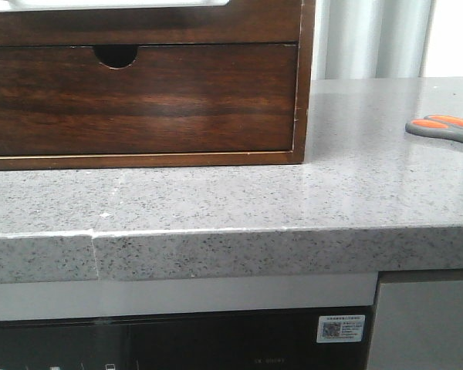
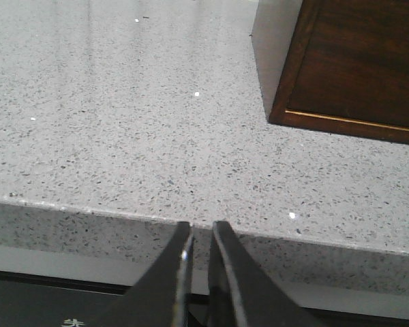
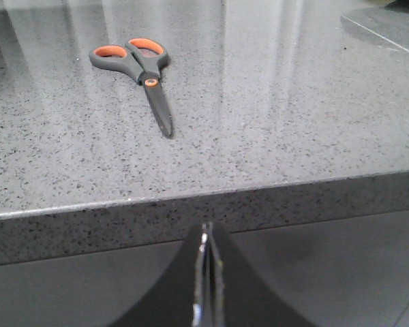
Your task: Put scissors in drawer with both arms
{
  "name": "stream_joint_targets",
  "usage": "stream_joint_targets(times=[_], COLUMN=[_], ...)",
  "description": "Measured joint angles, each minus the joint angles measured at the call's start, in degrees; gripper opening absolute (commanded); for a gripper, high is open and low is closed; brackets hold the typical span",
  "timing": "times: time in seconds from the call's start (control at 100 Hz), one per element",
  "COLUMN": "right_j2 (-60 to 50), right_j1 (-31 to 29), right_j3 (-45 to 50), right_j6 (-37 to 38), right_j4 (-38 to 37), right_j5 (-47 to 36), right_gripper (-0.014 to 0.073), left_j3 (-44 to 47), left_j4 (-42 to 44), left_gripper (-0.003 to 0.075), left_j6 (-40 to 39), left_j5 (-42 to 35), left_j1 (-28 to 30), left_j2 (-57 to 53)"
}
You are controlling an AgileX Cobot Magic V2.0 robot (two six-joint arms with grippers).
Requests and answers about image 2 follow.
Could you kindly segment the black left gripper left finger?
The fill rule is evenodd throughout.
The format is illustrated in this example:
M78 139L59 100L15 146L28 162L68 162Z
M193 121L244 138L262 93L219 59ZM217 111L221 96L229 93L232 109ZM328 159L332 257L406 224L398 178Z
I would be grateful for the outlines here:
M192 288L194 235L179 222L172 238L146 273L90 326L187 326Z

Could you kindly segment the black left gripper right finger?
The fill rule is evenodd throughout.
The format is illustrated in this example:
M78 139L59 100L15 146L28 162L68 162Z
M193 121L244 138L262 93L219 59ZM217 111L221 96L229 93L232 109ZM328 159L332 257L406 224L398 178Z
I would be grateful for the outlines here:
M255 263L227 221L213 223L208 268L210 326L323 326Z

